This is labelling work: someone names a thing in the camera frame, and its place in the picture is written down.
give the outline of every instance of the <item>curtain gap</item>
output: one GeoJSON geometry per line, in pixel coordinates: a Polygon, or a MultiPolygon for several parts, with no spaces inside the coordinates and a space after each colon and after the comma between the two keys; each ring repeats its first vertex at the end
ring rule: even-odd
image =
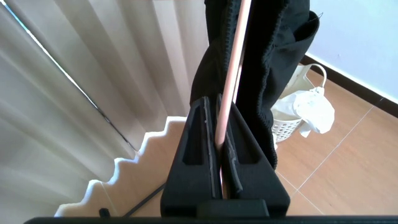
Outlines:
{"type": "Polygon", "coordinates": [[[134,147],[132,144],[123,136],[123,134],[115,127],[115,125],[108,119],[105,113],[99,108],[95,102],[88,96],[86,92],[75,82],[75,80],[60,66],[60,64],[50,55],[47,49],[37,40],[36,36],[25,26],[25,24],[19,19],[19,17],[14,13],[14,11],[7,5],[5,0],[0,0],[1,4],[7,9],[7,11],[14,17],[14,19],[18,22],[18,24],[27,32],[29,37],[42,49],[42,51],[47,55],[47,57],[57,66],[57,68],[68,78],[70,82],[80,91],[81,94],[90,102],[92,106],[100,113],[100,115],[112,126],[113,129],[123,138],[123,140],[131,147],[133,150],[134,147]]]}

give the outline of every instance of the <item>brown floor tile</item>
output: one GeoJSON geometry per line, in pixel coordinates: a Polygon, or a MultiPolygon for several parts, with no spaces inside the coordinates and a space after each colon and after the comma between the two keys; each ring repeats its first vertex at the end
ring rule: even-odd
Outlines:
{"type": "Polygon", "coordinates": [[[285,190],[287,191],[288,195],[292,196],[296,192],[296,189],[293,187],[293,185],[291,185],[287,180],[285,180],[280,173],[276,172],[276,175],[278,176],[282,185],[285,187],[285,190]]]}
{"type": "Polygon", "coordinates": [[[155,195],[150,201],[145,203],[139,210],[134,212],[132,217],[161,217],[160,215],[160,199],[163,190],[155,195]]]}
{"type": "Polygon", "coordinates": [[[103,185],[119,215],[166,182],[184,125],[172,121],[165,136],[150,137],[138,163],[118,163],[119,177],[103,185]]]}
{"type": "Polygon", "coordinates": [[[111,216],[117,213],[113,209],[106,192],[100,181],[90,181],[86,195],[80,203],[70,203],[61,205],[55,216],[60,217],[99,217],[99,210],[107,208],[111,216]]]}
{"type": "MultiPolygon", "coordinates": [[[[308,77],[314,85],[319,85],[323,80],[323,77],[313,71],[309,71],[308,77]]],[[[277,171],[296,188],[305,182],[372,107],[329,80],[326,82],[325,92],[335,108],[332,129],[326,134],[311,132],[308,138],[301,137],[296,131],[293,136],[278,144],[277,171]]]]}
{"type": "Polygon", "coordinates": [[[300,192],[294,194],[286,215],[322,215],[300,192]]]}
{"type": "Polygon", "coordinates": [[[397,215],[397,149],[398,119],[373,108],[300,191],[327,214],[397,215]]]}

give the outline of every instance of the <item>baseboard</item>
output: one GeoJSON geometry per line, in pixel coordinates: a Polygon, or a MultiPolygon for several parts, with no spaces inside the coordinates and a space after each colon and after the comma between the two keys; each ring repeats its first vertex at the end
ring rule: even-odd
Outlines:
{"type": "MultiPolygon", "coordinates": [[[[391,100],[388,100],[381,95],[373,92],[372,90],[350,80],[349,78],[345,77],[344,75],[336,72],[335,70],[332,70],[331,68],[325,66],[324,64],[317,62],[316,60],[304,56],[304,58],[301,60],[301,63],[303,65],[308,65],[311,63],[318,63],[322,65],[323,68],[325,68],[327,74],[328,74],[328,79],[337,85],[343,87],[344,89],[350,91],[354,95],[360,97],[361,99],[369,102],[370,104],[377,106],[378,108],[382,109],[383,111],[395,116],[398,118],[398,104],[394,103],[391,100]]],[[[318,73],[322,73],[319,68],[317,67],[312,67],[314,71],[318,73]]]]}

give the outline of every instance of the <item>tile floor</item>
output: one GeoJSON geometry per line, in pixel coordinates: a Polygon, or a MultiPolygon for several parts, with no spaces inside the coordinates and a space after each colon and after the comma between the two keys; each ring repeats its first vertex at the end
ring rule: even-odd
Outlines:
{"type": "MultiPolygon", "coordinates": [[[[308,76],[314,84],[322,81],[313,71],[308,76]]],[[[281,142],[277,150],[276,172],[291,197],[288,215],[397,215],[398,119],[331,81],[325,88],[326,97],[336,111],[331,131],[323,135],[311,133],[306,139],[295,133],[281,142]]],[[[175,152],[183,123],[174,123],[169,128],[173,136],[167,137],[169,140],[158,139],[153,149],[148,144],[147,150],[153,151],[148,152],[142,162],[156,166],[167,158],[166,166],[171,165],[169,155],[175,152]]],[[[109,199],[112,215],[123,215],[167,178],[167,174],[157,173],[151,167],[125,164],[125,171],[120,172],[120,175],[131,176],[124,180],[127,189],[140,188],[142,190],[134,192],[144,195],[128,198],[130,196],[122,191],[107,190],[109,186],[104,185],[102,194],[98,196],[99,190],[96,197],[109,199]],[[138,168],[155,172],[159,181],[149,180],[145,175],[132,175],[138,168]]],[[[160,196],[161,193],[156,195],[133,216],[160,216],[160,196]]],[[[99,209],[105,200],[96,199],[101,203],[90,206],[98,208],[88,210],[99,209]]]]}

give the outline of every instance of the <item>curtain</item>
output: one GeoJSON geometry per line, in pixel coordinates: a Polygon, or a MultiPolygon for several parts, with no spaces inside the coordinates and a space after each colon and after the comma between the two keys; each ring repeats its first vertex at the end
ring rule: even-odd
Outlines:
{"type": "Polygon", "coordinates": [[[203,1],[7,3],[135,149],[188,114],[208,46],[203,1]]]}
{"type": "Polygon", "coordinates": [[[46,49],[1,8],[0,214],[21,223],[79,202],[146,132],[186,116],[208,41],[203,1],[6,3],[46,49]]]}

